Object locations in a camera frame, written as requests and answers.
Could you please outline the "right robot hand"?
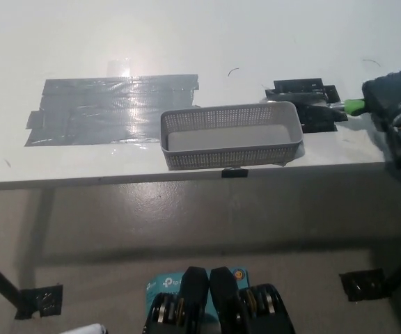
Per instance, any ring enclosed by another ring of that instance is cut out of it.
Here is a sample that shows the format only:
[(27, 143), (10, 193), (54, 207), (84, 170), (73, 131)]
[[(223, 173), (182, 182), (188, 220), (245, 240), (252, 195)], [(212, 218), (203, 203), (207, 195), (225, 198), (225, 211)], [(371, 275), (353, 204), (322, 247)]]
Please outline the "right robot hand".
[(364, 82), (362, 93), (376, 130), (386, 132), (401, 112), (401, 70)]

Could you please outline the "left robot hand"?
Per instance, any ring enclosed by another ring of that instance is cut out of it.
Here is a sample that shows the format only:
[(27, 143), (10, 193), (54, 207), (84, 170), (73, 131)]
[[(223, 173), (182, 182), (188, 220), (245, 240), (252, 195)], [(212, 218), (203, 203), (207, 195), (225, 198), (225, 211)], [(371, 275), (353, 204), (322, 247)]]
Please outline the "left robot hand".
[(61, 334), (108, 334), (107, 328), (102, 324), (91, 324), (79, 328), (73, 328)]

